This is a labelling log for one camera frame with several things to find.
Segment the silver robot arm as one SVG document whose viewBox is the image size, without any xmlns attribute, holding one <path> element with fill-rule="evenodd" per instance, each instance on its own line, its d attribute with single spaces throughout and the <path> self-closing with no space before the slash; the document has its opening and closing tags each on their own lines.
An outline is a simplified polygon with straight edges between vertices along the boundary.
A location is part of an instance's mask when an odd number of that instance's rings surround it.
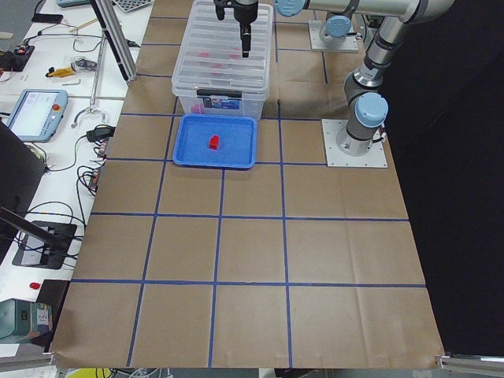
<svg viewBox="0 0 504 378">
<path fill-rule="evenodd" d="M 326 40 L 341 39 L 346 37 L 355 37 L 360 39 L 362 34 L 351 31 L 353 27 L 352 20 L 344 14 L 329 13 L 324 22 L 321 37 Z"/>
<path fill-rule="evenodd" d="M 387 117 L 388 104 L 378 94 L 385 69 L 402 45 L 413 24 L 429 22 L 443 15 L 452 1 L 275 1 L 276 11 L 293 17 L 305 9 L 326 11 L 330 17 L 323 31 L 340 37 L 350 30 L 357 14 L 384 19 L 365 51 L 360 67 L 349 73 L 344 84 L 350 117 L 336 137 L 338 148 L 350 156 L 363 156 L 376 142 L 373 138 Z"/>
</svg>

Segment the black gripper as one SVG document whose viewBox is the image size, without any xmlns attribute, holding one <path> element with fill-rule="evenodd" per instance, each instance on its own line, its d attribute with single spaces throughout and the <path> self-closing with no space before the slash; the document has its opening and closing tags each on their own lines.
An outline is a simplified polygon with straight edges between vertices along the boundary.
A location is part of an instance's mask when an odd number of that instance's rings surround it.
<svg viewBox="0 0 504 378">
<path fill-rule="evenodd" d="M 239 22 L 242 57 L 249 57 L 251 25 L 258 17 L 258 0 L 235 0 L 234 18 Z"/>
</svg>

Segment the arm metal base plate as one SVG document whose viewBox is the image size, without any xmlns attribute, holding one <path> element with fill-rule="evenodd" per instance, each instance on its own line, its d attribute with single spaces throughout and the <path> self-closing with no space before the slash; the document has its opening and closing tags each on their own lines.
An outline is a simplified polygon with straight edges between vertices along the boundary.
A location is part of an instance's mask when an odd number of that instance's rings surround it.
<svg viewBox="0 0 504 378">
<path fill-rule="evenodd" d="M 326 22 L 311 20 L 308 23 L 310 48 L 318 52 L 356 54 L 358 42 L 353 27 L 345 36 L 333 37 L 326 32 Z"/>
<path fill-rule="evenodd" d="M 326 164 L 329 168 L 386 169 L 384 141 L 380 132 L 367 141 L 347 133 L 347 120 L 322 119 Z"/>
</svg>

